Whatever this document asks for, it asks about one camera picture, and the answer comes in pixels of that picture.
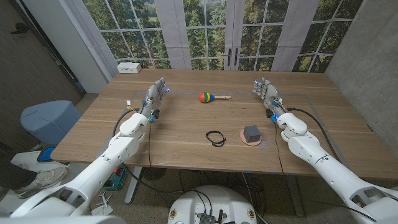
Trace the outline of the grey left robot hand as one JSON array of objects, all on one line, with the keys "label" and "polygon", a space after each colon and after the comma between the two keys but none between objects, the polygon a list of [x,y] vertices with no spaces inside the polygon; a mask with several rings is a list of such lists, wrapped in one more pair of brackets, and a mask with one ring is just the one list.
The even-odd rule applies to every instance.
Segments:
[{"label": "grey left robot hand", "polygon": [[167,88],[164,77],[154,82],[146,93],[145,103],[140,114],[150,118],[152,113],[160,108],[163,97],[169,91],[170,89]]}]

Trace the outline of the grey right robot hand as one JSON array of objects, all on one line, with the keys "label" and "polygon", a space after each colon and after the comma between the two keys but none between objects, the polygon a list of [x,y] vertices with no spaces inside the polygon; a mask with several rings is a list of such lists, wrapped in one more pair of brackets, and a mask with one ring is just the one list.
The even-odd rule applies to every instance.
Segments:
[{"label": "grey right robot hand", "polygon": [[255,80],[253,92],[263,101],[267,118],[275,121],[280,115],[287,112],[282,106],[282,98],[276,87],[268,79],[262,77],[261,82]]}]

